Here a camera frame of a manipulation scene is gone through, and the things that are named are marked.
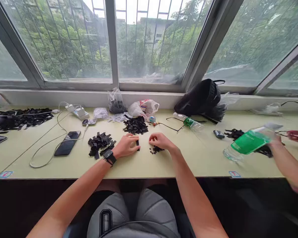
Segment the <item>window glass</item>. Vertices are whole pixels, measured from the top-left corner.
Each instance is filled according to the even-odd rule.
[[[298,0],[244,0],[204,78],[257,86],[298,44]]]
[[[103,0],[2,3],[46,81],[112,83]]]
[[[119,81],[181,84],[212,1],[118,2]]]
[[[284,72],[269,88],[298,89],[298,61]]]
[[[0,41],[0,80],[27,81]]]

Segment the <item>wristwatch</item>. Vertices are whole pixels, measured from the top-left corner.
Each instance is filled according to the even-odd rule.
[[[106,152],[104,153],[103,156],[104,156],[104,160],[106,160],[108,163],[110,163],[111,166],[113,166],[114,163],[116,162],[114,153],[111,150],[106,150]]]

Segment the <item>green bottle label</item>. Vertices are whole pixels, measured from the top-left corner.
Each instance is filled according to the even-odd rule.
[[[237,152],[247,155],[269,142],[269,137],[261,133],[248,131],[234,141],[231,147]]]
[[[186,125],[187,127],[190,127],[193,124],[193,122],[195,122],[193,119],[191,119],[190,117],[187,117],[184,120],[183,124]]]

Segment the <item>person's left hand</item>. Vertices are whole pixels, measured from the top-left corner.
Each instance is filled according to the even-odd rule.
[[[124,135],[118,144],[112,149],[112,152],[114,153],[114,156],[116,159],[119,159],[120,157],[131,155],[134,152],[136,152],[138,149],[140,149],[140,146],[132,147],[131,145],[139,140],[139,136],[134,136],[133,134],[128,133],[127,135]]]

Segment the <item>white wall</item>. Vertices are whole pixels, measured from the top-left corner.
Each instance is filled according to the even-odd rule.
[[[85,107],[108,107],[107,92],[104,91],[0,89],[0,93],[11,105],[18,106],[57,106],[61,101],[66,101],[71,104],[78,103]],[[183,95],[182,93],[122,92],[126,107],[135,101],[153,99],[160,104],[161,109],[173,108]],[[293,97],[263,97],[253,95],[231,95],[230,97],[238,97],[239,101],[229,105],[229,110],[259,109],[274,102],[298,101],[298,98]],[[283,106],[282,110],[298,111],[298,105],[290,102]]]

